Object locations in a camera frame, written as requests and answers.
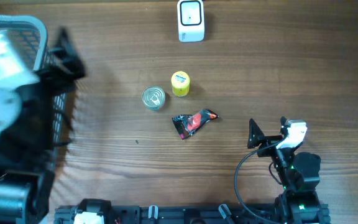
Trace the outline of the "red black snack packet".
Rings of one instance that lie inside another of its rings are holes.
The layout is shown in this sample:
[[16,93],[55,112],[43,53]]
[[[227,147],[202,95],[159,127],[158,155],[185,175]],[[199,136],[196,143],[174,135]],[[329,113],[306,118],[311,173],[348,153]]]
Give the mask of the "red black snack packet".
[[203,109],[194,115],[181,114],[172,118],[173,124],[182,140],[196,133],[204,124],[218,119],[219,115],[209,109]]

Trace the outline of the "tin can with pull tab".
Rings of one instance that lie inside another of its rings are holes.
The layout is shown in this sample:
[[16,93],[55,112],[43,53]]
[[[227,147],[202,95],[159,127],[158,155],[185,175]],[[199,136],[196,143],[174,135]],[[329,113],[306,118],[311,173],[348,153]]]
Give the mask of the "tin can with pull tab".
[[142,101],[147,109],[157,111],[165,104],[165,92],[159,86],[150,86],[142,93]]

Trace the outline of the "yellow candy jar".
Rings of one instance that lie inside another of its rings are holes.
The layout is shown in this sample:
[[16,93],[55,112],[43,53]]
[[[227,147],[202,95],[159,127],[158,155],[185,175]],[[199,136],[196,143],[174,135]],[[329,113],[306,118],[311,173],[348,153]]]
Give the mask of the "yellow candy jar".
[[186,72],[175,72],[171,77],[171,84],[175,96],[186,96],[190,90],[190,77]]

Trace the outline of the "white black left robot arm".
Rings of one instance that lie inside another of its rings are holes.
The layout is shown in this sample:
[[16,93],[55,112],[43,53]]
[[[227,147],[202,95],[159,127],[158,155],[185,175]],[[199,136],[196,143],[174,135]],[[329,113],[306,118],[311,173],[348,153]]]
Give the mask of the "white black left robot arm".
[[33,70],[15,39],[0,30],[0,223],[39,223],[49,211],[55,173],[55,97],[75,89],[85,67],[61,29],[52,54],[59,65]]

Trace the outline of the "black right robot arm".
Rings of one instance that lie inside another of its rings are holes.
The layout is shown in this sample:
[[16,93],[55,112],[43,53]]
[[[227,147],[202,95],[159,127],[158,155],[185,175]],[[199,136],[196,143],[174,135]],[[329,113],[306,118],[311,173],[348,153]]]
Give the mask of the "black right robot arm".
[[257,147],[258,157],[272,159],[284,188],[275,199],[270,217],[277,223],[324,223],[324,212],[316,193],[321,158],[309,152],[295,152],[306,136],[306,122],[284,117],[280,122],[280,134],[266,136],[253,119],[249,120],[247,147]]

